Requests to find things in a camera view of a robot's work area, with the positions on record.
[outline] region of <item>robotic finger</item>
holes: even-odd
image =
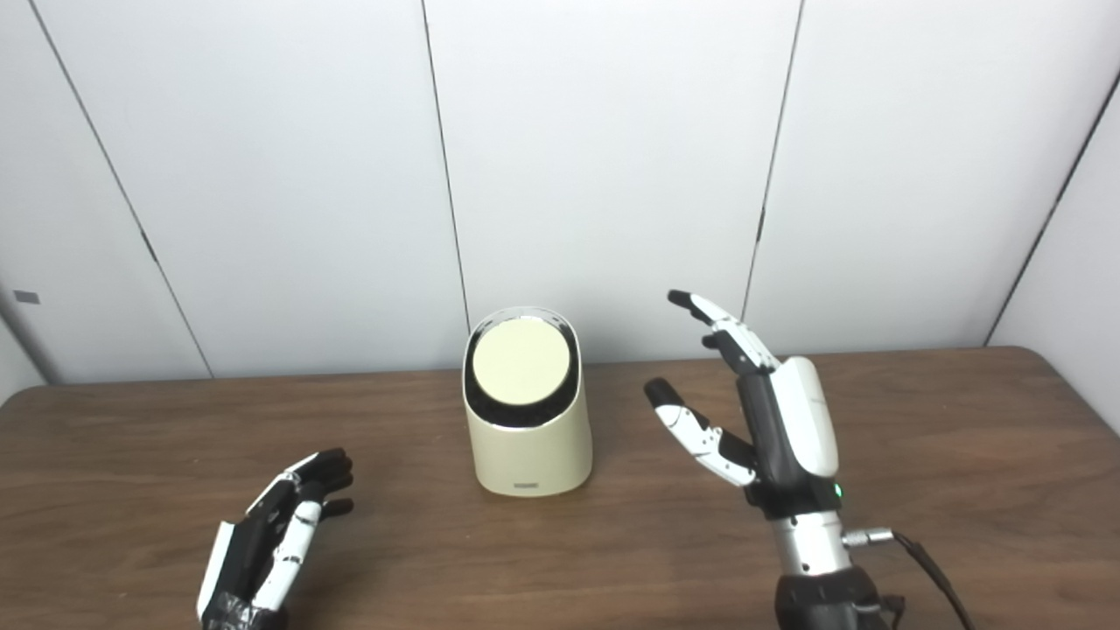
[[[755,482],[757,463],[753,446],[711,426],[708,418],[684,405],[665,379],[647,382],[645,395],[665,428],[704,467],[739,488]]]
[[[693,317],[711,327],[712,334],[706,335],[701,343],[704,348],[719,350],[735,373],[768,373],[781,365],[758,335],[711,300],[674,289],[669,291],[669,302],[687,308]]]

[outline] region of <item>smart speaker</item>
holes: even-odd
[[[472,332],[463,400],[483,488],[544,497],[591,473],[591,427],[579,340],[547,308],[505,308]]]

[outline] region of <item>white robotic hand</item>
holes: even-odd
[[[234,525],[218,526],[203,586],[203,630],[283,630],[288,595],[316,526],[349,513],[349,499],[326,495],[349,487],[353,462],[342,448],[310,455],[286,469]]]

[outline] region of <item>wooden tabletop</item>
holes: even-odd
[[[1117,627],[1120,439],[1043,360],[814,360],[848,527],[923,541],[978,628]],[[0,409],[0,628],[196,627],[217,521],[340,445],[357,509],[319,529],[292,630],[773,629],[769,528],[661,427],[655,376],[746,434],[718,361],[591,365],[595,472],[545,499],[475,481],[454,371],[25,391]],[[900,548],[856,560],[904,629],[959,627]]]

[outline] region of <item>cable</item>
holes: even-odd
[[[937,589],[945,594],[950,605],[953,606],[953,612],[956,613],[956,618],[961,620],[961,626],[964,627],[964,630],[976,630],[977,627],[972,624],[972,619],[969,618],[969,612],[964,610],[964,604],[961,603],[961,599],[958,597],[956,592],[953,591],[953,585],[949,583],[949,578],[941,572],[937,563],[933,562],[933,558],[926,553],[925,547],[911,540],[902,534],[898,534],[897,531],[894,534],[895,540],[897,540],[898,544],[906,549],[906,553],[914,558],[914,562],[916,562],[918,566],[925,571],[926,575],[930,576],[930,580],[933,580],[933,583],[937,585]]]

